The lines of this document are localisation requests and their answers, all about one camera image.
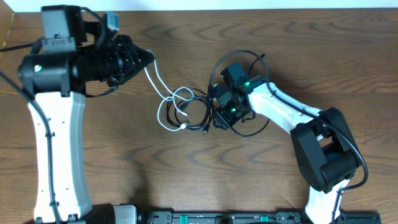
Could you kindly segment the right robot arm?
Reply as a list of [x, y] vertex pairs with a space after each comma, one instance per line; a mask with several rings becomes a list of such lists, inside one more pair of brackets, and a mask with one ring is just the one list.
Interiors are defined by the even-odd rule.
[[341, 195], [356, 169], [363, 164], [343, 114], [303, 104], [285, 94], [262, 75], [254, 78], [240, 63], [222, 72], [224, 84], [210, 86], [210, 98], [219, 103], [213, 125], [230, 129], [252, 112], [286, 131], [292, 140], [298, 168], [310, 186], [305, 214], [312, 223], [333, 223]]

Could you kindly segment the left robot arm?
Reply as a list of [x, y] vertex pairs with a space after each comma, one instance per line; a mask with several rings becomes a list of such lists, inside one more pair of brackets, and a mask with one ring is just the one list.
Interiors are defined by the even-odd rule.
[[19, 67], [34, 122], [38, 193], [35, 223], [137, 223], [133, 205], [94, 205], [86, 184], [83, 118], [86, 84], [114, 92], [154, 56], [119, 33], [119, 16], [83, 18], [84, 7], [44, 6], [44, 36]]

